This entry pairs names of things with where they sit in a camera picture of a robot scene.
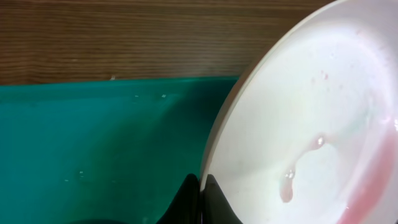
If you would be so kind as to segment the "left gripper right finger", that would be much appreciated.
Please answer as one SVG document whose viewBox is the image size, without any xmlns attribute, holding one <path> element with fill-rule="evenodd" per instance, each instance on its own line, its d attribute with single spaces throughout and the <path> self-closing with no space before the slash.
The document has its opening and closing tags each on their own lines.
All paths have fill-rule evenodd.
<svg viewBox="0 0 398 224">
<path fill-rule="evenodd" d="M 202 223 L 204 224 L 242 224 L 236 216 L 215 177 L 207 175 L 205 188 L 201 193 Z"/>
</svg>

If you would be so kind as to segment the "white plate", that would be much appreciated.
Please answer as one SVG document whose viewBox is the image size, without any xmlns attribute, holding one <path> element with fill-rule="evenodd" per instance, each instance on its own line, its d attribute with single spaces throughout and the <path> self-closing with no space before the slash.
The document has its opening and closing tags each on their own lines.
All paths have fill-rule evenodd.
<svg viewBox="0 0 398 224">
<path fill-rule="evenodd" d="M 242 223 L 397 222 L 397 2 L 333 1 L 231 89 L 206 144 Z"/>
</svg>

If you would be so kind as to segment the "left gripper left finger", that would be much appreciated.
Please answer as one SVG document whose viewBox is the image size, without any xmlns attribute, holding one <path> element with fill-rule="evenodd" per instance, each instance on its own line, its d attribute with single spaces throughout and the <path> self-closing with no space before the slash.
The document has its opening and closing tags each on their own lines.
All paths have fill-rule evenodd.
<svg viewBox="0 0 398 224">
<path fill-rule="evenodd" d="M 188 174 L 158 224 L 197 224 L 200 186 L 195 174 Z"/>
</svg>

